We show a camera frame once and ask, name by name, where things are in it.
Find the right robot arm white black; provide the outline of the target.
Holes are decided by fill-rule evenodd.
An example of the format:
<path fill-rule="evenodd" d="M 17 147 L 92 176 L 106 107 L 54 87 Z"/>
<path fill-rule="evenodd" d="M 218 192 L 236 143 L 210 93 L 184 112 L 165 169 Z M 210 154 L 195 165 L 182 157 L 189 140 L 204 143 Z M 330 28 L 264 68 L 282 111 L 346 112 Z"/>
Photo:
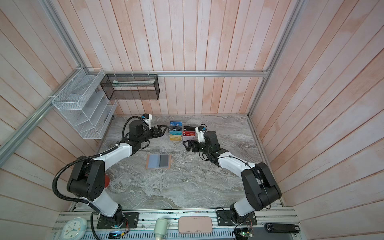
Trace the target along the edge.
<path fill-rule="evenodd" d="M 245 196 L 230 206 L 231 220 L 242 223 L 249 214 L 270 208 L 282 197 L 282 192 L 265 163 L 249 163 L 222 148 L 215 131 L 197 132 L 197 140 L 183 142 L 188 152 L 201 153 L 202 160 L 226 169 L 243 183 Z"/>

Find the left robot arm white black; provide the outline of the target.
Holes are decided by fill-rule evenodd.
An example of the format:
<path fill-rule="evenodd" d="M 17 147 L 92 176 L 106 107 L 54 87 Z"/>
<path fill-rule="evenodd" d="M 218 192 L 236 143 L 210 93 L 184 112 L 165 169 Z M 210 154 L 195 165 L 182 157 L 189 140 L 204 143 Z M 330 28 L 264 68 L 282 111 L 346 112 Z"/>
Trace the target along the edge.
<path fill-rule="evenodd" d="M 168 126 L 152 127 L 148 115 L 129 118 L 122 130 L 122 138 L 115 146 L 93 157 L 79 157 L 74 164 L 68 192 L 83 200 L 112 228 L 122 226 L 125 216 L 120 204 L 105 191 L 105 172 L 119 161 L 128 158 L 145 147 L 150 139 L 162 137 Z"/>

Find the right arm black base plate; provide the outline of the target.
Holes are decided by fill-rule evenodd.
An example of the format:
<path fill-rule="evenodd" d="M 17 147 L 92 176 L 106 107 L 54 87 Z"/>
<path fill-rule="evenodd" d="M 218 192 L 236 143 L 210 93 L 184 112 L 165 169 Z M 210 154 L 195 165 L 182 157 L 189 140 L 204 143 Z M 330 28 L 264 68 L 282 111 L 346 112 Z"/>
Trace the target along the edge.
<path fill-rule="evenodd" d="M 216 208 L 215 213 L 217 216 L 217 223 L 219 226 L 237 226 L 238 224 L 244 226 L 256 226 L 257 219 L 254 213 L 249 213 L 245 216 L 239 217 L 231 210 L 224 208 Z"/>

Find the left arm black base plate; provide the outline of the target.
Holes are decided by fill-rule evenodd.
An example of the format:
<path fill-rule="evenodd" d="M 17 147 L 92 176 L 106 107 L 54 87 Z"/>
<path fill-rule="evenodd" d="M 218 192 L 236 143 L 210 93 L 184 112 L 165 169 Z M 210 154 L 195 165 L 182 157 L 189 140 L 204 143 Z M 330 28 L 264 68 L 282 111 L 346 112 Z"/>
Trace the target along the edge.
<path fill-rule="evenodd" d="M 113 217 L 100 216 L 98 229 L 135 229 L 139 221 L 139 212 L 118 212 Z"/>

